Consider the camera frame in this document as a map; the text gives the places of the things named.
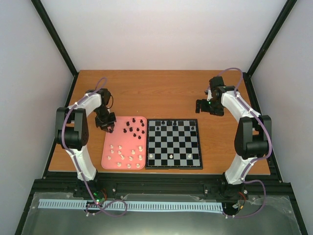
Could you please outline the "black white chessboard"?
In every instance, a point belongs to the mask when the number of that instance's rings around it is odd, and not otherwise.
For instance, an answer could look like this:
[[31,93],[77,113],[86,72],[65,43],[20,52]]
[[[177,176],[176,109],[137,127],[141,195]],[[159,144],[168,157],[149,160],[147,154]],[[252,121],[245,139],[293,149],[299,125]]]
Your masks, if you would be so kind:
[[147,123],[146,169],[203,169],[197,119],[149,119]]

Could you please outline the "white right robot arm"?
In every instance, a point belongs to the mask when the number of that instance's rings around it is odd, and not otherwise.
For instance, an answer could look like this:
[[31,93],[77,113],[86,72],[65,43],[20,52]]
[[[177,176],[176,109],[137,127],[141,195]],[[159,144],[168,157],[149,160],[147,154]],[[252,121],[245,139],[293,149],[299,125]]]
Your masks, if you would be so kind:
[[224,109],[228,109],[238,123],[234,140],[236,155],[222,174],[218,189],[222,198],[233,200],[242,193],[245,177],[255,162],[271,154],[271,118],[252,109],[238,89],[225,85],[221,76],[209,80],[206,94],[206,99],[196,101],[196,113],[223,116]]

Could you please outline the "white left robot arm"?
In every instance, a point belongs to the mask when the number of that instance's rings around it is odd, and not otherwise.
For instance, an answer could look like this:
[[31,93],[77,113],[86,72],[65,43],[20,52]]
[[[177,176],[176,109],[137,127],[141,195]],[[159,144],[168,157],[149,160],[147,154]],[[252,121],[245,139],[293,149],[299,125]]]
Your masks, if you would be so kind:
[[96,113],[95,125],[101,130],[112,133],[116,116],[107,107],[111,93],[108,89],[88,90],[84,96],[66,108],[56,111],[55,140],[69,154],[77,171],[77,178],[88,181],[85,192],[96,197],[102,191],[102,185],[95,179],[97,170],[91,162],[87,143],[89,140],[88,116]]

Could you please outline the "pink plastic tray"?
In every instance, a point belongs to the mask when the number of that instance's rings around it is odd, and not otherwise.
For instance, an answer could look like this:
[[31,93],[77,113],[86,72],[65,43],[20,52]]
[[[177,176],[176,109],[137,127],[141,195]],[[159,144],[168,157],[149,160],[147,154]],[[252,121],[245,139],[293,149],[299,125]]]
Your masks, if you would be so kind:
[[[143,120],[145,124],[144,127],[141,126],[140,120]],[[145,167],[146,159],[146,138],[147,138],[147,119],[145,117],[117,117],[113,133],[106,133],[103,154],[101,160],[101,166],[105,170],[141,170]],[[142,146],[143,151],[139,151],[139,146]],[[122,155],[125,156],[125,159],[121,159],[118,151],[121,151]]]

